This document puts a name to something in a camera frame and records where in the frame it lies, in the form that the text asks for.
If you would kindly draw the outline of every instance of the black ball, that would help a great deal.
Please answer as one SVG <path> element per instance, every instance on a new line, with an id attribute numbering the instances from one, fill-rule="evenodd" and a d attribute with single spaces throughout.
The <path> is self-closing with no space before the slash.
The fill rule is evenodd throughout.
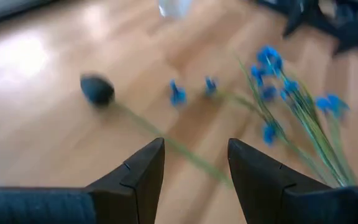
<path id="1" fill-rule="evenodd" d="M 114 101 L 114 87 L 101 75 L 83 75 L 81 89 L 88 101 L 95 106 L 107 106 Z"/>

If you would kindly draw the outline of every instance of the wooden floor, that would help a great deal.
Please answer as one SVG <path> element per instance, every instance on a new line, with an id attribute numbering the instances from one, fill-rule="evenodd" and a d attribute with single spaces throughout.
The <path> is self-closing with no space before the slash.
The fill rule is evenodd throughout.
<path id="1" fill-rule="evenodd" d="M 282 40 L 284 17 L 242 1 L 197 0 L 180 21 L 160 17 L 156 2 L 64 1 L 0 24 L 0 185 L 86 186 L 153 140 L 124 113 L 90 107 L 79 78 L 93 71 L 114 83 L 117 101 L 227 174 L 227 140 L 239 138 L 311 175 L 289 149 L 264 145 L 254 114 L 202 95 L 210 75 L 249 96 L 233 52 L 248 66 L 265 44 L 314 95 L 348 102 L 342 131 L 358 176 L 357 49 L 332 59 L 336 41 L 309 27 Z M 172 78 L 188 89 L 180 109 L 169 102 Z M 311 150 L 293 120 L 283 126 Z M 165 169 L 156 223 L 245 223 L 233 189 L 169 148 Z"/>

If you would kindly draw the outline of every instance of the bouquet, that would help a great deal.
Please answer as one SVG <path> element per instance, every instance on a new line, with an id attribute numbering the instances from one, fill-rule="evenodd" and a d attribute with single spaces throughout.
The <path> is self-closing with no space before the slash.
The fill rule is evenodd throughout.
<path id="1" fill-rule="evenodd" d="M 254 102 L 219 91 L 210 78 L 206 79 L 207 95 L 225 96 L 255 111 L 265 122 L 263 139 L 266 144 L 272 145 L 275 140 L 283 142 L 294 150 L 325 184 L 331 187 L 356 185 L 356 177 L 346 160 L 340 138 L 339 124 L 344 113 L 349 109 L 346 103 L 334 94 L 312 98 L 304 85 L 283 71 L 283 60 L 272 47 L 264 47 L 257 54 L 257 60 L 259 66 L 253 65 L 250 68 L 251 76 L 238 60 L 247 84 L 252 90 Z M 274 78 L 278 85 L 267 85 L 265 83 L 267 77 Z M 316 161 L 311 154 L 302 150 L 287 136 L 267 106 L 268 103 L 273 103 L 275 98 L 281 98 L 288 111 L 300 122 L 323 163 Z M 329 127 L 329 136 L 322 128 L 317 110 L 323 112 Z"/>

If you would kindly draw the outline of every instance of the hardwood floor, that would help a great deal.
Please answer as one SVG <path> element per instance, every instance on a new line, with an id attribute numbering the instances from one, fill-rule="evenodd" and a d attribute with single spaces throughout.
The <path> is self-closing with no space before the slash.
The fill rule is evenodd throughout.
<path id="1" fill-rule="evenodd" d="M 249 95 L 232 53 L 251 65 L 265 44 L 312 94 L 335 92 L 348 102 L 343 141 L 358 176 L 358 50 L 332 59 L 336 41 L 310 27 L 282 40 L 285 21 L 237 0 L 197 0 L 180 21 L 162 18 L 154 0 L 89 0 L 3 22 L 0 185 L 85 186 L 153 140 L 124 113 L 92 109 L 79 81 L 92 71 L 114 83 L 117 101 L 227 174 L 227 140 L 239 138 L 311 176 L 289 149 L 263 143 L 254 114 L 202 96 L 206 75 L 218 77 L 220 88 Z M 172 78 L 188 89 L 180 109 L 169 102 Z M 283 126 L 311 150 L 293 119 Z M 169 147 L 165 169 L 156 223 L 245 223 L 235 191 Z"/>

